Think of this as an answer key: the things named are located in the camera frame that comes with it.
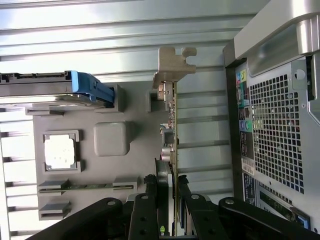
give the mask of perforated metal panel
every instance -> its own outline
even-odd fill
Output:
[[[304,194],[298,93],[288,75],[250,86],[255,170]]]

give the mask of metal bracket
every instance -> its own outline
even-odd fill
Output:
[[[182,55],[176,55],[176,49],[171,46],[159,48],[158,72],[154,74],[152,88],[157,89],[164,82],[178,82],[188,74],[196,72],[196,65],[189,65],[186,58],[196,56],[194,47],[182,48]]]

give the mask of blue drive handle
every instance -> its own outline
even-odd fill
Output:
[[[70,72],[73,93],[87,94],[92,102],[96,102],[97,98],[99,98],[110,103],[115,103],[115,92],[112,88],[107,87],[89,73]]]

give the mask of barcode label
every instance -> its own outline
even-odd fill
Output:
[[[252,159],[241,158],[242,161],[242,170],[248,174],[255,175],[255,162]]]

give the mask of square plastic block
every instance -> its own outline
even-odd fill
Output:
[[[130,150],[128,122],[99,122],[94,126],[94,151],[99,157],[124,156]]]

